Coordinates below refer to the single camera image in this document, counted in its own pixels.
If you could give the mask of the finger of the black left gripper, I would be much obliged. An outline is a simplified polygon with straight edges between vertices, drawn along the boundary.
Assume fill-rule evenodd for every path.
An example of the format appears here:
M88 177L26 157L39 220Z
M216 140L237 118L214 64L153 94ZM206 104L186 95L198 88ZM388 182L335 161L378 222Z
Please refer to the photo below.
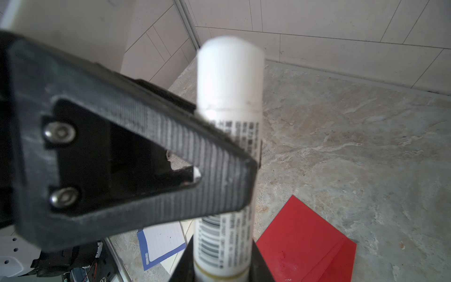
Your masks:
M257 170L134 79L1 32L1 226L38 248L240 210Z
M174 93L168 91L167 89L161 88L157 85L154 85L154 84L144 81L142 79L135 79L134 82L136 84L138 84L139 86L143 87L144 89L151 91L152 93L156 94L157 96L171 102L172 104L176 105L178 108L181 108L190 114L194 114L194 112L196 110L196 105L194 103L189 102L188 100L175 95Z

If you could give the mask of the red paper envelope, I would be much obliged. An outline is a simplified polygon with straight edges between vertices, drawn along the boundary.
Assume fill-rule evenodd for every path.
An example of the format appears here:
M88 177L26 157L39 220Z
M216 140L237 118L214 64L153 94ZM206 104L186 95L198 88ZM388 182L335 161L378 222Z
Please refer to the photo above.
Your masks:
M291 196L257 247L277 282L349 282L356 243Z

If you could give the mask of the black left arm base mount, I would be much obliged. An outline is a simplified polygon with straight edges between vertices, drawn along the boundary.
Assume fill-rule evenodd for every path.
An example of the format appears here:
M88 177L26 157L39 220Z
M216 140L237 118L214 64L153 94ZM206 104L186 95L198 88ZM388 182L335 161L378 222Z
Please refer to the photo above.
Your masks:
M111 282L119 274L104 240L54 252L33 260L28 276L60 277L63 282Z

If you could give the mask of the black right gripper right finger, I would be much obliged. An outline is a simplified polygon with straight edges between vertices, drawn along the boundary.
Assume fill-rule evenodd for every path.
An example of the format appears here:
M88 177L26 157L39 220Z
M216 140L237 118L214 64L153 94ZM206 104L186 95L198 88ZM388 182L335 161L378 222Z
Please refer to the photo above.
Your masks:
M250 282L275 282L271 271L268 269L263 256L261 255L256 242L253 241L251 253L251 265L249 271Z

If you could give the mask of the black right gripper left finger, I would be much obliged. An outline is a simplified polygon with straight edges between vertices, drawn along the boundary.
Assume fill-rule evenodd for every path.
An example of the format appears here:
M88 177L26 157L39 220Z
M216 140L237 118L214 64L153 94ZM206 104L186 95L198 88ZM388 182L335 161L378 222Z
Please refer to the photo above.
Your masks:
M179 260L175 271L171 275L169 282L195 282L193 246L194 237L192 237Z

